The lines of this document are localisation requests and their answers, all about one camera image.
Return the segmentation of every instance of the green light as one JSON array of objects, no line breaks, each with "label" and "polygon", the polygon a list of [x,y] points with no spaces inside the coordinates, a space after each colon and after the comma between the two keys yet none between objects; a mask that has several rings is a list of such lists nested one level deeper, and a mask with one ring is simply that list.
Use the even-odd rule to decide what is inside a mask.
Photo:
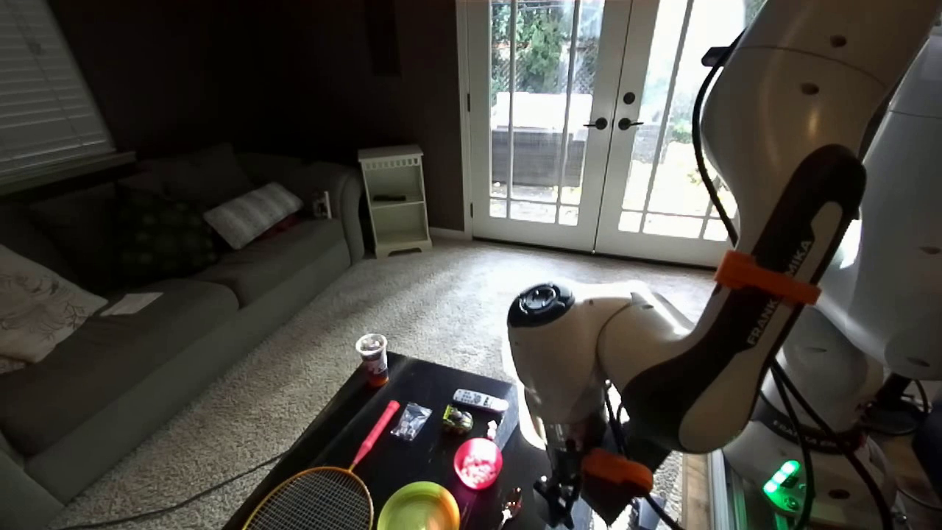
[{"label": "green light", "polygon": [[782,509],[782,514],[793,514],[802,496],[802,484],[799,484],[799,463],[798,459],[785,459],[763,486],[765,499]]}]

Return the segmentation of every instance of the window blinds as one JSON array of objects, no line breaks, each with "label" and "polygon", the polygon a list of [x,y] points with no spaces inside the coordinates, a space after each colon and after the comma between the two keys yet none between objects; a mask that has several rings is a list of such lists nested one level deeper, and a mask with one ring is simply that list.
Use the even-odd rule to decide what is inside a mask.
[{"label": "window blinds", "polygon": [[44,0],[0,0],[0,185],[113,153]]}]

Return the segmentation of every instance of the tennis racket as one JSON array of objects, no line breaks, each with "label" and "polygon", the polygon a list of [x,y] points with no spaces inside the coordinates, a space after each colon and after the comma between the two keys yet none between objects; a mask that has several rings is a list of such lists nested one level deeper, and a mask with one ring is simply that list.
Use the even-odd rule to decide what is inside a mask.
[{"label": "tennis racket", "polygon": [[247,530],[370,530],[372,527],[372,496],[353,475],[353,469],[372,450],[375,440],[399,410],[389,400],[378,421],[361,440],[353,463],[315,466],[284,478],[274,486],[262,503],[247,515]]}]

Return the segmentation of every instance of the white cabinet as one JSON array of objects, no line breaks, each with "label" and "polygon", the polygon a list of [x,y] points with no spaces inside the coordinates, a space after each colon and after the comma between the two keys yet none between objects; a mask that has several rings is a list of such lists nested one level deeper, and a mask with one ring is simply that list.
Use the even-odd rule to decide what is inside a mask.
[{"label": "white cabinet", "polygon": [[359,151],[359,169],[375,256],[433,247],[421,151],[412,145]]}]

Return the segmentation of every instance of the beige carpet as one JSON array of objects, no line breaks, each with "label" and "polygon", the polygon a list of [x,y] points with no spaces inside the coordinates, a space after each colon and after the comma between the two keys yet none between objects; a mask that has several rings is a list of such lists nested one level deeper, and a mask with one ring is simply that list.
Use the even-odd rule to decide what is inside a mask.
[{"label": "beige carpet", "polygon": [[[505,307],[542,281],[611,294],[645,281],[689,318],[711,290],[710,274],[692,269],[449,240],[425,254],[364,260],[87,489],[56,527],[172,508],[281,455],[356,369],[353,343],[368,330],[409,356],[505,381]],[[168,515],[113,527],[219,527],[264,472]]]}]

